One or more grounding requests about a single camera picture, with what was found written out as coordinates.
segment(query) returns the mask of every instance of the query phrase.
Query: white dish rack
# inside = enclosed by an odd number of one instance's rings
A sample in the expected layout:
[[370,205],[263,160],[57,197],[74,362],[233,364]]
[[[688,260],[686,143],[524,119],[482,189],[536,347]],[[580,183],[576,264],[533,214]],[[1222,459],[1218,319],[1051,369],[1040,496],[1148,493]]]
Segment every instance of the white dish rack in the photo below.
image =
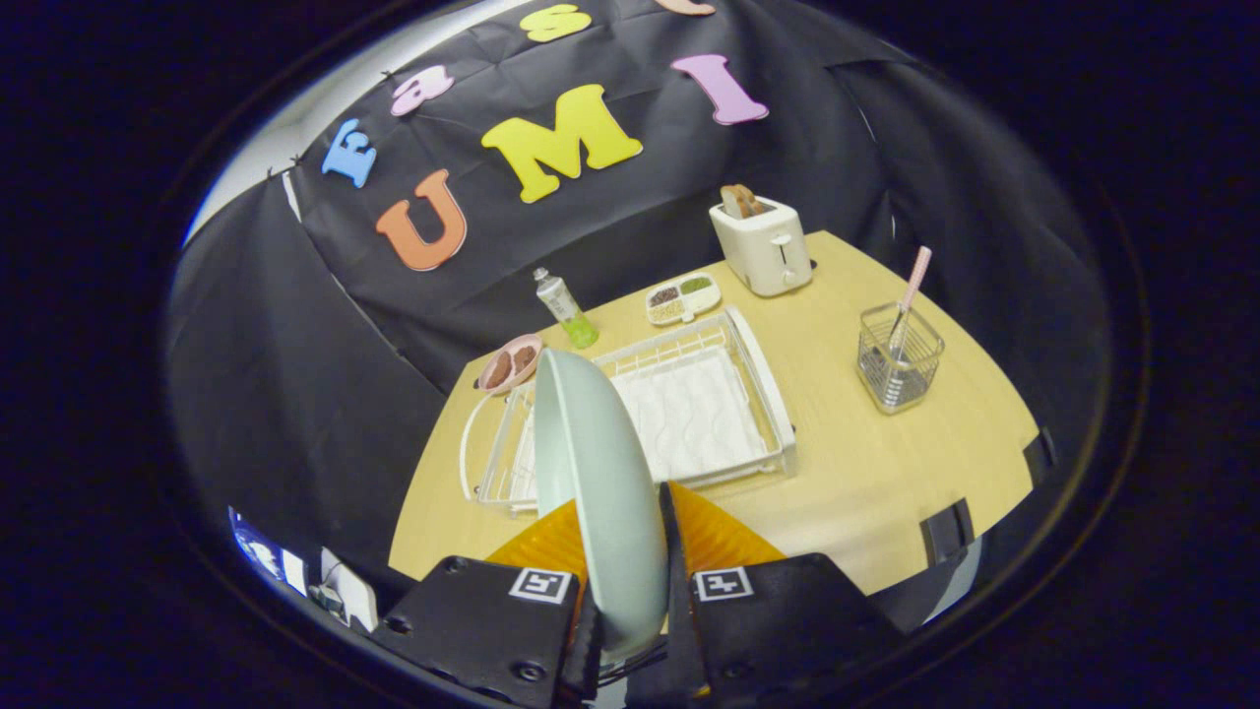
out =
[[[612,382],[653,481],[702,487],[753,474],[790,476],[796,437],[747,320],[736,307],[593,360]],[[534,383],[508,395],[481,482],[465,495],[510,514],[537,509]],[[478,409],[470,414],[467,428]]]

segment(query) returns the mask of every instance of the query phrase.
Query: foam letter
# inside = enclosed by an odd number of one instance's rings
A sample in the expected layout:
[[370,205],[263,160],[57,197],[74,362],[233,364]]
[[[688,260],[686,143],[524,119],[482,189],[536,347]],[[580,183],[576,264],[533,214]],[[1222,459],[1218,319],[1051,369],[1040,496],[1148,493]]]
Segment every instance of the foam letter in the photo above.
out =
[[464,246],[469,233],[467,220],[450,186],[446,170],[437,170],[416,185],[416,196],[428,198],[437,217],[442,219],[442,235],[437,241],[425,241],[416,224],[407,215],[408,200],[399,199],[377,219],[377,232],[386,234],[402,262],[416,271],[431,271],[441,266]]
[[591,26],[591,15],[577,11],[577,5],[552,5],[520,19],[520,29],[534,42],[551,42]]
[[369,147],[365,152],[360,152],[360,150],[368,146],[368,136],[367,133],[354,131],[358,125],[359,118],[350,118],[341,123],[341,127],[336,131],[336,137],[333,139],[333,145],[328,149],[328,155],[324,156],[324,165],[320,167],[320,174],[328,174],[329,170],[333,170],[350,178],[354,180],[355,189],[368,181],[372,162],[377,161],[375,147]]
[[627,136],[604,105],[604,87],[588,83],[571,88],[556,99],[556,130],[524,118],[508,118],[484,136],[481,145],[496,147],[520,179],[520,200],[529,204],[559,188],[559,178],[543,173],[538,162],[559,174],[577,178],[586,164],[596,170],[643,152],[643,142]]
[[446,67],[437,64],[428,67],[418,74],[408,78],[394,89],[394,105],[389,112],[396,116],[406,116],[415,111],[426,98],[437,98],[455,83],[455,79],[446,76]]
[[770,115],[770,108],[757,103],[743,92],[735,77],[726,68],[726,57],[721,54],[697,54],[683,57],[670,67],[690,74],[701,84],[709,101],[713,102],[713,120],[728,126],[755,121]]
[[656,4],[679,15],[712,15],[714,13],[713,5],[692,3],[692,0],[656,0]]

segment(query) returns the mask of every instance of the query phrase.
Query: pink bowl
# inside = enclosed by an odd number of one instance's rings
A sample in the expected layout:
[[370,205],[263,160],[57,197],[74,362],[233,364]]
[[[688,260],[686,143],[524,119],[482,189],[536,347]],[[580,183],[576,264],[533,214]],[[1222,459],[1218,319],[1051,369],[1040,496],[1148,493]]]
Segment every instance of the pink bowl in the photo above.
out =
[[[530,360],[528,365],[518,370],[515,363],[517,351],[524,346],[534,348],[534,359]],[[508,379],[504,380],[503,384],[500,384],[494,389],[489,389],[486,388],[486,382],[490,379],[490,370],[494,366],[494,360],[499,356],[499,351],[507,351],[508,358],[513,358],[512,374],[508,375]],[[510,390],[512,388],[529,379],[529,375],[534,374],[534,370],[538,369],[538,358],[542,356],[542,353],[543,353],[543,337],[538,336],[537,334],[533,332],[523,334],[513,339],[512,341],[496,349],[494,354],[491,354],[490,361],[485,364],[485,369],[481,370],[481,377],[479,377],[476,380],[478,389],[485,392],[489,395],[503,394]]]

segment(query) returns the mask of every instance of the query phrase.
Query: white wall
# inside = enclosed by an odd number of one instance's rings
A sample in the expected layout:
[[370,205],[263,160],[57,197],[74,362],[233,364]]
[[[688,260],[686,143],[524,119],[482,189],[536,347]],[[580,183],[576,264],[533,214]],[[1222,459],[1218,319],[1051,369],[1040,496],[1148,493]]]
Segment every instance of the white wall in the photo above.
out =
[[528,1],[483,0],[442,16],[422,18],[333,69],[272,116],[241,147],[207,193],[185,241],[236,195],[266,179],[267,167],[273,173],[289,167],[290,157],[300,155],[346,106],[381,82],[381,72],[398,71],[452,35]]

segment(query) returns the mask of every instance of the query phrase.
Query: wire mesh basket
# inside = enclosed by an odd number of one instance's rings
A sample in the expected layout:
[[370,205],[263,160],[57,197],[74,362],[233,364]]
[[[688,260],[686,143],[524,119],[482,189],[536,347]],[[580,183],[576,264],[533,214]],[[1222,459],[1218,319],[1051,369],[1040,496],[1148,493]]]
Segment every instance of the wire mesh basket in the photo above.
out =
[[[737,309],[593,363],[621,395],[653,481],[701,487],[759,472],[791,475],[796,438],[761,348]],[[479,502],[513,514],[537,509],[533,404],[533,382],[508,395],[489,463],[474,489]]]
[[866,310],[858,331],[858,373],[885,414],[924,400],[945,350],[945,340],[919,312],[910,309],[900,321],[898,314],[897,302]]

